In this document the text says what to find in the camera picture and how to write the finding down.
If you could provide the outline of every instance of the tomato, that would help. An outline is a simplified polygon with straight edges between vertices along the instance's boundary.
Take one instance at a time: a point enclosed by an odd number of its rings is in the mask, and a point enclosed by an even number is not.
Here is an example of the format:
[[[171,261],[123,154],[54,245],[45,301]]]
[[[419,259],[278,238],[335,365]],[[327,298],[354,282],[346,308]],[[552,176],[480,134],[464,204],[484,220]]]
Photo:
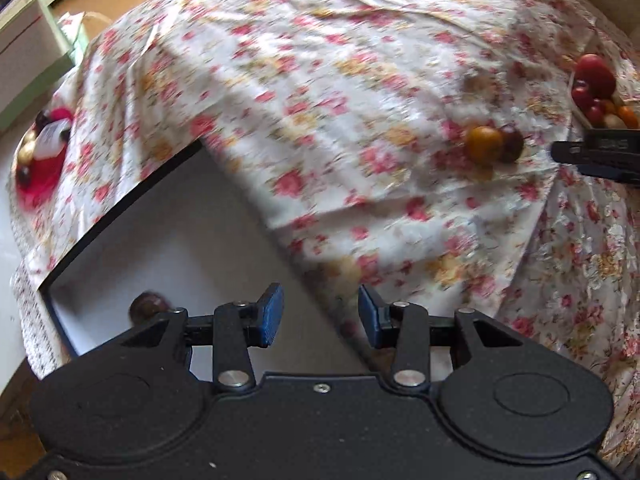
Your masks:
[[[571,90],[571,98],[580,110],[587,111],[593,106],[593,96],[589,92],[589,87],[580,86]]]
[[[613,114],[607,114],[604,116],[604,127],[609,130],[626,130],[625,121]]]
[[[613,101],[609,99],[603,99],[602,102],[604,103],[604,113],[614,115],[616,114],[616,105],[613,104]]]
[[[500,162],[513,164],[522,155],[524,149],[524,137],[522,134],[510,124],[500,128],[502,134],[502,155]]]
[[[624,121],[627,128],[638,129],[638,118],[631,106],[621,106],[618,108],[617,115]]]
[[[585,81],[594,97],[608,99],[616,91],[616,77],[600,56],[585,54],[575,65],[575,78]]]
[[[18,166],[15,168],[15,179],[21,188],[29,187],[31,183],[31,170],[28,166]]]
[[[478,126],[465,136],[466,156],[479,166],[490,166],[502,156],[504,141],[500,130]]]
[[[600,128],[604,124],[604,113],[597,106],[592,106],[587,110],[587,119],[594,128]]]
[[[607,113],[607,107],[604,104],[604,99],[598,99],[598,98],[594,99],[593,106],[599,108],[603,114]]]

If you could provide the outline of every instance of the pink flower pattern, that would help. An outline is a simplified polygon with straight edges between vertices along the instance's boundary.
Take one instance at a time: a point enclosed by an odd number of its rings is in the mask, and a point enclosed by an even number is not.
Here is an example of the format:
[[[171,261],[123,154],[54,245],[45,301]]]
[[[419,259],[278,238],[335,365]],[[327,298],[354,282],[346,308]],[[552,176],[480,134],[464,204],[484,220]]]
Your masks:
[[[343,298],[342,334],[371,362],[378,354],[354,329],[358,283],[437,316],[470,301],[607,382],[616,410],[602,455],[617,463],[640,444],[640,202],[547,152],[581,134],[567,127],[563,60],[579,56],[593,23],[629,96],[640,96],[636,53],[584,0],[380,1],[150,0],[107,28],[52,99],[76,117],[55,203],[12,212],[18,236],[34,240],[27,286],[201,138],[261,197],[266,224],[278,219],[296,266],[319,276],[321,305],[336,312]],[[158,27],[169,33],[147,44]],[[506,122],[526,133],[522,158],[479,172],[465,131]],[[32,297],[19,298],[22,313],[48,319]],[[63,355],[47,337],[28,346],[40,374]]]

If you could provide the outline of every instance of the dark red tomato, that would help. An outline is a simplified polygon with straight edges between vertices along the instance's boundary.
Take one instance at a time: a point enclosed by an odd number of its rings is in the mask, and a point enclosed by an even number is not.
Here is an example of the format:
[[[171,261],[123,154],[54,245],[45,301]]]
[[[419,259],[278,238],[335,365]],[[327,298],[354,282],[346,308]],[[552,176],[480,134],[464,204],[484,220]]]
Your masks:
[[[575,105],[583,112],[586,112],[593,106],[593,96],[589,92],[588,86],[580,86],[571,90],[571,98]]]
[[[605,104],[604,99],[594,99],[593,106],[598,107],[600,110],[602,110],[603,114],[607,113],[607,105]]]
[[[616,91],[616,77],[596,54],[585,54],[575,65],[575,78],[585,81],[594,97],[609,99]]]
[[[597,106],[592,106],[591,108],[589,108],[589,110],[587,110],[586,116],[587,120],[591,123],[591,126],[594,126],[595,128],[599,128],[604,124],[604,113]]]

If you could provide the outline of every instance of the metal pin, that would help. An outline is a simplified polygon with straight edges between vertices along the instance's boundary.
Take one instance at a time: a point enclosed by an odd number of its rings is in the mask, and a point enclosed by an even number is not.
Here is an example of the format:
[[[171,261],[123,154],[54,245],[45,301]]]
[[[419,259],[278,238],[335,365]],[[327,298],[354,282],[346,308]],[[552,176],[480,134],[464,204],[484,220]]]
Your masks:
[[[319,394],[328,394],[331,391],[331,386],[324,383],[314,384],[314,391]]]
[[[394,381],[400,386],[407,386],[413,388],[414,386],[420,386],[427,377],[418,370],[400,370],[394,374]]]
[[[249,382],[249,375],[242,370],[226,370],[218,375],[218,382],[225,386],[237,388]]]

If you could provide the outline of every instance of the lace tablecloth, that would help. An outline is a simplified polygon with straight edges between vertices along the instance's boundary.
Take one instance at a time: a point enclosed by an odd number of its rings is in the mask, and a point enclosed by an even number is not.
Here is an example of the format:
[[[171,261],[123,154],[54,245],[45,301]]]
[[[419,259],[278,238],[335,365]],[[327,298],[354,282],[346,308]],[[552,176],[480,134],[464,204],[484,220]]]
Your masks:
[[[568,75],[594,33],[635,99],[628,39],[583,0],[150,0],[127,13],[53,98],[76,115],[53,198],[21,211],[10,179],[34,371],[66,359],[44,277],[202,138],[370,362],[385,356],[364,341],[358,283],[435,315],[472,304],[607,381],[603,456],[617,463],[639,440],[634,208],[547,153],[578,131]],[[526,134],[519,163],[470,165],[464,130],[505,123]]]

